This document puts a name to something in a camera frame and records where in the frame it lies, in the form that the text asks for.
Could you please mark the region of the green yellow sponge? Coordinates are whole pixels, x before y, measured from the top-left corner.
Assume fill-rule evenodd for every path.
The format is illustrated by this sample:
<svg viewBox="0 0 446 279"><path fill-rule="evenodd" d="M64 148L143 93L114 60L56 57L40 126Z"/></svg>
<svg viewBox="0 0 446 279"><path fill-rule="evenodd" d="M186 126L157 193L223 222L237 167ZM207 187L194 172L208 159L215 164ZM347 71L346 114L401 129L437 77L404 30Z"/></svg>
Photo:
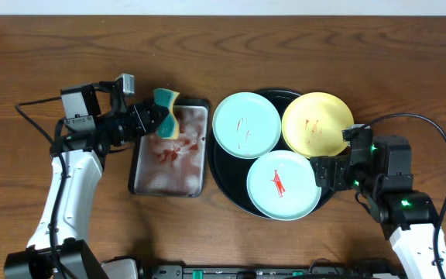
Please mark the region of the green yellow sponge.
<svg viewBox="0 0 446 279"><path fill-rule="evenodd" d="M180 93L165 88L157 88L153 93L154 103L167 111L156 134L162 139L175 140L180 135L180 125L174 115L173 107Z"/></svg>

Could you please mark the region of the yellow plate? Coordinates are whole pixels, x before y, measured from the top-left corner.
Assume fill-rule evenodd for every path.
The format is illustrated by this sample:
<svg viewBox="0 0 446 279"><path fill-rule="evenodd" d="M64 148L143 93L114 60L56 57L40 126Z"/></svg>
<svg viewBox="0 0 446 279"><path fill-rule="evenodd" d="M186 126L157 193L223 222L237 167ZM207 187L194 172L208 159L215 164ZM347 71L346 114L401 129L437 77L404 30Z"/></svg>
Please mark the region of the yellow plate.
<svg viewBox="0 0 446 279"><path fill-rule="evenodd" d="M311 92L287 106L282 135L287 146L304 157L336 156L348 145L342 131L353 124L353 114L340 98Z"/></svg>

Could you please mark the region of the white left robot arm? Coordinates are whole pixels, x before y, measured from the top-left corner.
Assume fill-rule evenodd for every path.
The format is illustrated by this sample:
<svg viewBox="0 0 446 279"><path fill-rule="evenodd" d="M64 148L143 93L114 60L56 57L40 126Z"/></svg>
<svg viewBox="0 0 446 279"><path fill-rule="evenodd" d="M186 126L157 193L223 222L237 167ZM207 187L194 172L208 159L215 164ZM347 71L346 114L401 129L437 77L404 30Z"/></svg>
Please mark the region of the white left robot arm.
<svg viewBox="0 0 446 279"><path fill-rule="evenodd" d="M113 108L105 117L67 105L51 138L53 177L36 231L22 252L5 261L7 278L137 278L131 257L100 263L87 244L94 193L112 146L134 142L161 128L172 105L152 100Z"/></svg>

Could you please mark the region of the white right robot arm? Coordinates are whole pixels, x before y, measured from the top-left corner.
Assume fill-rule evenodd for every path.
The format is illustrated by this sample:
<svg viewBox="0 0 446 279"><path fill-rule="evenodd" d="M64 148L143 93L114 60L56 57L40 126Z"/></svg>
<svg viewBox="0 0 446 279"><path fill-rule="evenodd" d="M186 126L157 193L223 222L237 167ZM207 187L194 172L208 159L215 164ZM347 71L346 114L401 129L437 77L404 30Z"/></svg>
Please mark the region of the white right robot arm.
<svg viewBox="0 0 446 279"><path fill-rule="evenodd" d="M408 278L446 278L446 245L431 198L413 189L412 153L402 136L354 139L348 155L312 157L316 185L354 190L381 225Z"/></svg>

